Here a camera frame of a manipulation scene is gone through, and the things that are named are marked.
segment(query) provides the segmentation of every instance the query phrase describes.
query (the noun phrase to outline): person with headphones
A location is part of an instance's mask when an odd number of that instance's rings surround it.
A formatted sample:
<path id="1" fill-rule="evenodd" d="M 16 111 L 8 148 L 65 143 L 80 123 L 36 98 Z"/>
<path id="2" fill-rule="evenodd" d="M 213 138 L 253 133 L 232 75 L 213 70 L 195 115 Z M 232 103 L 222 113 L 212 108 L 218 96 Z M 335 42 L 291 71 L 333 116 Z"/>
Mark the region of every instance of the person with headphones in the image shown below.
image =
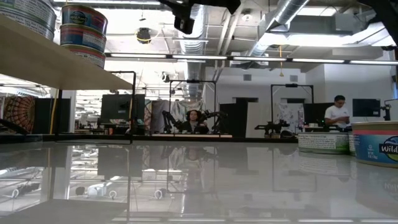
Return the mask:
<path id="1" fill-rule="evenodd" d="M 206 122 L 199 123 L 201 112 L 198 110 L 190 110 L 187 112 L 187 121 L 182 123 L 183 131 L 188 133 L 206 134 L 209 129 L 207 128 Z"/>

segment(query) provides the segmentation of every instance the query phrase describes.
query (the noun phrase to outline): glossy table surface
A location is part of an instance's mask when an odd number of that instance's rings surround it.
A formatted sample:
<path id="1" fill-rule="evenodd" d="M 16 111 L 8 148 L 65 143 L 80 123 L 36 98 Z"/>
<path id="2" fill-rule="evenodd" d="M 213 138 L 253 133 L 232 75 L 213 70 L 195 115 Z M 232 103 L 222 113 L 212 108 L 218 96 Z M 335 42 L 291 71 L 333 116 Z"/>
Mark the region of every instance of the glossy table surface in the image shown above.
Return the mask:
<path id="1" fill-rule="evenodd" d="M 73 223 L 398 223 L 398 169 L 296 144 L 107 142 L 0 144 L 0 223 L 51 220 L 52 198 L 107 216 L 52 207 Z"/>

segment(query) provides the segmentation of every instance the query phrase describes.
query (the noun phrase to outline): computer monitor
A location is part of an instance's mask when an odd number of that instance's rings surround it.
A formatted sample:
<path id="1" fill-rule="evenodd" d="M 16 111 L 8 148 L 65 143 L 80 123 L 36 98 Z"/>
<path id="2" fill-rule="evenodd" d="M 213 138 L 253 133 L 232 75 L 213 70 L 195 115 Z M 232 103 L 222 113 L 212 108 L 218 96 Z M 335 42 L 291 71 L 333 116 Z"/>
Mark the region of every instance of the computer monitor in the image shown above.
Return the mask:
<path id="1" fill-rule="evenodd" d="M 304 122 L 322 123 L 325 120 L 325 111 L 334 103 L 306 103 L 304 104 Z"/>
<path id="2" fill-rule="evenodd" d="M 111 119 L 124 119 L 128 121 L 130 118 L 130 94 L 120 95 L 103 95 L 101 106 L 101 122 L 108 123 Z M 144 120 L 145 95 L 136 95 L 132 109 L 138 119 Z"/>
<path id="3" fill-rule="evenodd" d="M 353 99 L 354 117 L 380 117 L 380 99 Z"/>

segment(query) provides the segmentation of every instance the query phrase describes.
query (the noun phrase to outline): wooden shelf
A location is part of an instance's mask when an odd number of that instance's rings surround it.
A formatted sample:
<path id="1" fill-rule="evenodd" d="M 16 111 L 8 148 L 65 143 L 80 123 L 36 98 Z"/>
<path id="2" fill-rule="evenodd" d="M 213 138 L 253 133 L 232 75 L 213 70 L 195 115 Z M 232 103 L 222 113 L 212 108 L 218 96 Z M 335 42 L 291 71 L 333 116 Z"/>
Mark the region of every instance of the wooden shelf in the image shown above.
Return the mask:
<path id="1" fill-rule="evenodd" d="M 132 85 L 0 15 L 0 73 L 60 90 L 130 90 Z"/>

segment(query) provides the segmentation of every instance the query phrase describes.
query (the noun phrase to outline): stacked cans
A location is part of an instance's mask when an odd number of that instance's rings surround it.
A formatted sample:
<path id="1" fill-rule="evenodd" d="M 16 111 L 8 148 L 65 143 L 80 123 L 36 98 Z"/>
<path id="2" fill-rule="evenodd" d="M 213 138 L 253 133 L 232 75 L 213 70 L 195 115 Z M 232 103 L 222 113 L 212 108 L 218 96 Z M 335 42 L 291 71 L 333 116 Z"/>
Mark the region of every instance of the stacked cans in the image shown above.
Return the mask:
<path id="1" fill-rule="evenodd" d="M 0 0 L 0 14 L 53 41 L 55 15 L 41 0 Z"/>
<path id="2" fill-rule="evenodd" d="M 63 6 L 60 45 L 104 68 L 107 25 L 105 16 L 90 7 Z"/>

